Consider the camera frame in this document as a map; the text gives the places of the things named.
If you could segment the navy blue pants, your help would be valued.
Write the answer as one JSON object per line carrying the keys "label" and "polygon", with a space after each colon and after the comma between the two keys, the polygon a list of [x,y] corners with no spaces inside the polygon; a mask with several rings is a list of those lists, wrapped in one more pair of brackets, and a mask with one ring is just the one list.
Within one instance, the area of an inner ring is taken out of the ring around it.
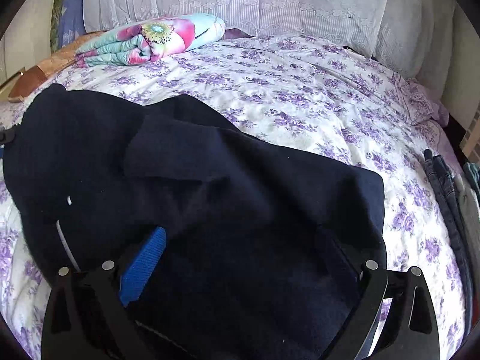
{"label": "navy blue pants", "polygon": [[317,359],[386,264],[375,172],[273,145],[187,95],[148,106],[52,85],[3,174],[42,275],[166,247],[135,320],[196,359]]}

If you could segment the orange brown blanket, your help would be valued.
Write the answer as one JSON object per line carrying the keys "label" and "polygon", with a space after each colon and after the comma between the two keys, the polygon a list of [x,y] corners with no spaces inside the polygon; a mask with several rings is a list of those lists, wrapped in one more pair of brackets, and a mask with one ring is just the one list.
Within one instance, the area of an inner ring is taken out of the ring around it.
{"label": "orange brown blanket", "polygon": [[55,51],[50,57],[21,72],[13,87],[7,90],[7,101],[23,102],[34,90],[46,83],[50,77],[75,63],[76,51],[80,46],[102,34],[103,31],[97,31],[79,36],[72,43]]}

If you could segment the folded colourful floral quilt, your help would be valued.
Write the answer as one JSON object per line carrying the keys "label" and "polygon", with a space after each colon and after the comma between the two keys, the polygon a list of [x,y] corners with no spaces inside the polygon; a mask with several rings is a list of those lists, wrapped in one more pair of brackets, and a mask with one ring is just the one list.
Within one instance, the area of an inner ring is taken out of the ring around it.
{"label": "folded colourful floral quilt", "polygon": [[155,18],[114,28],[76,50],[80,66],[135,66],[219,41],[224,21],[205,13]]}

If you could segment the purple floral bedspread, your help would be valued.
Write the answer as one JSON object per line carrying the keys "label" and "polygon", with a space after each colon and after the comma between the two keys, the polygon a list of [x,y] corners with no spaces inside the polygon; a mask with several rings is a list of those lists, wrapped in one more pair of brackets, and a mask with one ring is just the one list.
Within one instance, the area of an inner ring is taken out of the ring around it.
{"label": "purple floral bedspread", "polygon": [[[187,95],[237,129],[267,143],[302,150],[377,173],[384,184],[386,263],[377,274],[358,267],[358,303],[382,277],[389,316],[373,312],[374,336],[388,358],[450,359],[465,338],[465,295],[448,230],[425,174],[424,150],[444,156],[441,126],[407,121],[389,79],[396,73],[335,44],[310,37],[220,41],[137,66],[72,65],[21,104],[1,107],[1,137],[10,143],[24,112],[52,85],[94,91],[148,106]],[[19,209],[1,160],[1,315],[31,359],[197,359],[134,319],[119,298],[120,276],[146,242],[120,259],[83,271],[41,273],[24,238]]]}

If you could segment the blue patterned fabric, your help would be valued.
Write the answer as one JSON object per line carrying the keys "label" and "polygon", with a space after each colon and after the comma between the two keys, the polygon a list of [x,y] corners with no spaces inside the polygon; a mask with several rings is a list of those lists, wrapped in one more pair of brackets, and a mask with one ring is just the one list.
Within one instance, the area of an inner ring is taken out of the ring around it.
{"label": "blue patterned fabric", "polygon": [[65,47],[85,34],[83,0],[63,0],[58,23],[58,47]]}

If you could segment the folded dark jeans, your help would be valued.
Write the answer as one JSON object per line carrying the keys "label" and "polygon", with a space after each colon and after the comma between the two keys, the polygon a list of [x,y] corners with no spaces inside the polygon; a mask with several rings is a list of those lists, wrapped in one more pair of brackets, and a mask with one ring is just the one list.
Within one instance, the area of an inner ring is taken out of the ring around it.
{"label": "folded dark jeans", "polygon": [[466,244],[465,225],[457,201],[458,193],[452,172],[441,155],[433,155],[430,149],[424,150],[423,167],[439,204],[460,272],[465,295],[465,336],[467,336],[472,328],[475,292],[470,252]]}

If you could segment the purple floral pillow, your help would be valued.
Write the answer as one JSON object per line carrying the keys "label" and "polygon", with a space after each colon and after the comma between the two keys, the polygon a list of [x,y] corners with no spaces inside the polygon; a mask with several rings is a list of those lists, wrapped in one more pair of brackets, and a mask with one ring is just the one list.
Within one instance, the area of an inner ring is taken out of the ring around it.
{"label": "purple floral pillow", "polygon": [[395,100],[403,106],[411,125],[433,120],[442,128],[448,125],[449,112],[431,90],[416,79],[404,79],[394,73],[389,79],[394,87]]}

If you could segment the white lace covered bedding pile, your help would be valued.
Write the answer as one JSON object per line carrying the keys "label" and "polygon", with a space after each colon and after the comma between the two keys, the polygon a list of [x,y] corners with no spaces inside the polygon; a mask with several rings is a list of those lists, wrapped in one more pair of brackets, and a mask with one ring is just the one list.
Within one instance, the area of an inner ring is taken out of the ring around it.
{"label": "white lace covered bedding pile", "polygon": [[442,90],[452,56],[454,0],[83,0],[85,28],[194,12],[257,37],[299,33],[375,58]]}

